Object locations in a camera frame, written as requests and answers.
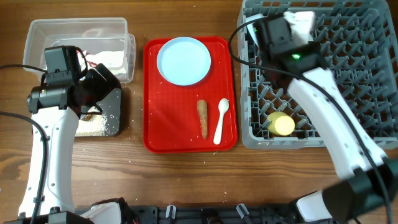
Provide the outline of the white paper napkin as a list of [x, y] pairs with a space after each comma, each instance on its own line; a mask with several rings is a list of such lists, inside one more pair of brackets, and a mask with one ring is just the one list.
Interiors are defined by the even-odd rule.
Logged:
[[121, 76], [127, 73], [127, 66], [124, 64], [126, 58], [123, 51], [102, 51], [93, 55], [97, 64], [102, 63], [114, 75]]

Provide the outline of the brown food scrap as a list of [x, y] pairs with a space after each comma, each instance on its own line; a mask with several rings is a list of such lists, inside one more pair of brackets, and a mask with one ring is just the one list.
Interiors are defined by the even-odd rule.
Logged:
[[83, 114], [81, 117], [82, 121], [89, 121], [92, 118], [92, 114]]

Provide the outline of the pile of rice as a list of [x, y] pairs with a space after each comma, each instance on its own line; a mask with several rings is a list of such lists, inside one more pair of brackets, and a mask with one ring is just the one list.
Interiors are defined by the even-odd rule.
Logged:
[[105, 114], [92, 115], [89, 120], [79, 120], [76, 137], [104, 136], [106, 134], [106, 123], [108, 119]]

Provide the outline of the yellow plastic cup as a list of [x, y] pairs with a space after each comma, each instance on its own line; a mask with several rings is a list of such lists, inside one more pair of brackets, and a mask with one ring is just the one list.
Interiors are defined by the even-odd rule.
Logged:
[[295, 130], [294, 120], [287, 114], [281, 111], [271, 113], [267, 119], [270, 121], [267, 129], [279, 136], [288, 136]]

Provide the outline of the mint green bowl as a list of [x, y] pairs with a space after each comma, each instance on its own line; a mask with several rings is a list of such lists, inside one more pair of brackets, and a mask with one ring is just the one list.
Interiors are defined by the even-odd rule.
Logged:
[[[263, 17], [264, 16], [262, 14], [256, 14], [256, 15], [253, 15], [253, 16], [249, 16], [249, 17], [246, 18], [246, 22], [251, 22], [253, 20], [260, 19], [260, 18], [263, 18]], [[248, 30], [250, 36], [252, 37], [252, 40], [253, 40], [254, 44], [258, 47], [259, 45], [258, 45], [258, 41], [257, 41], [256, 28], [254, 27], [254, 24], [253, 23], [248, 24], [247, 25], [247, 30]]]

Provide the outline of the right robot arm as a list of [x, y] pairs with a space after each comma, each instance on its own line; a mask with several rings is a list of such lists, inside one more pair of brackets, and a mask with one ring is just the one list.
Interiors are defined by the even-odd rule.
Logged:
[[285, 14], [261, 17], [253, 34], [262, 67], [273, 83], [290, 77], [286, 91], [304, 110], [319, 133], [340, 181], [295, 201], [305, 222], [355, 219], [397, 195], [397, 161], [369, 137], [342, 97], [320, 45], [308, 39], [311, 22]]

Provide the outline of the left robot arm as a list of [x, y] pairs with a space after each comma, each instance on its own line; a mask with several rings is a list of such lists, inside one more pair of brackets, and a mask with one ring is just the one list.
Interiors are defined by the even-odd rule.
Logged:
[[80, 48], [67, 45], [44, 50], [47, 70], [27, 99], [32, 123], [32, 157], [18, 219], [43, 223], [50, 214], [75, 211], [72, 199], [72, 152], [82, 108], [91, 108], [121, 84], [102, 63], [81, 66]]

